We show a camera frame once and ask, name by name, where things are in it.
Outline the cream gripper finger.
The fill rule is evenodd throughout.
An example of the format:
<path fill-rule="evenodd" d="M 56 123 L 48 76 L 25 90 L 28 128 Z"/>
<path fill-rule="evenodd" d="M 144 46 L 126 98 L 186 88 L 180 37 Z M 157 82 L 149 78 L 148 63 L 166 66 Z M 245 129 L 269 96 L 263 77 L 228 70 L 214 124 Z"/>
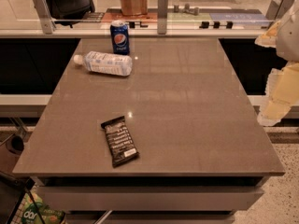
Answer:
<path fill-rule="evenodd" d="M 273 68 L 268 76 L 265 97 L 259 108 L 259 124 L 266 127 L 276 125 L 298 101 L 299 63 L 287 62 L 281 70 Z"/>
<path fill-rule="evenodd" d="M 281 21 L 276 21 L 266 32 L 255 39 L 255 44 L 264 48 L 275 48 L 280 24 Z"/>

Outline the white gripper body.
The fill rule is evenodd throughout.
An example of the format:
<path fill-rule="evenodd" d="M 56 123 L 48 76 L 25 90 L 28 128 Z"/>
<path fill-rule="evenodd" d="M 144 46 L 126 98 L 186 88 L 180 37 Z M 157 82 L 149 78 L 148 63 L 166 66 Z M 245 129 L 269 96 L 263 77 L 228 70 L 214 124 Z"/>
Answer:
<path fill-rule="evenodd" d="M 299 0 L 283 15 L 278 26 L 277 55 L 286 61 L 299 61 Z"/>

